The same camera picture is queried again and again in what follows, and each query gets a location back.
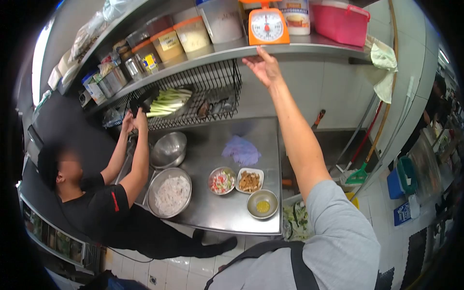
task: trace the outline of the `rice noodle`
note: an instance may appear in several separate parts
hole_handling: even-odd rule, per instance
[[[178,212],[188,200],[190,183],[183,177],[167,178],[155,194],[155,205],[166,216]]]

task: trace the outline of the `gray t-shirt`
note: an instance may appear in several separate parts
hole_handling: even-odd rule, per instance
[[[374,289],[380,245],[364,215],[333,181],[319,182],[306,200],[316,235],[303,248],[304,263],[320,290]],[[210,290],[296,290],[290,248],[245,259],[214,277]]]

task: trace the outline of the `pink plastic container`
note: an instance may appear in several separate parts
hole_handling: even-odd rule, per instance
[[[312,9],[317,33],[339,43],[364,46],[369,12],[332,0],[313,3]]]

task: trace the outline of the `scale dial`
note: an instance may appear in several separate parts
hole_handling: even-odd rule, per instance
[[[282,37],[284,24],[279,13],[257,13],[251,18],[251,32],[261,41],[270,42]]]

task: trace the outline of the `cooking station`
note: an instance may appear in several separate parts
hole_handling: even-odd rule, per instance
[[[179,165],[192,179],[192,198],[188,207],[169,220],[195,228],[253,235],[280,235],[282,233],[282,175],[276,117],[250,118],[211,122],[197,126],[152,131],[148,142],[155,144],[164,135],[179,131],[187,137],[187,154]],[[279,201],[277,212],[268,219],[256,219],[247,209],[249,195],[233,189],[226,195],[213,194],[207,185],[209,174],[218,167],[227,166],[238,173],[241,166],[232,157],[221,156],[226,143],[238,135],[253,143],[261,153],[258,163],[246,166],[264,171],[263,189],[275,193]],[[116,180],[130,172],[134,147],[129,153]],[[149,180],[136,203],[148,209],[146,194],[150,181],[159,173],[150,167]]]

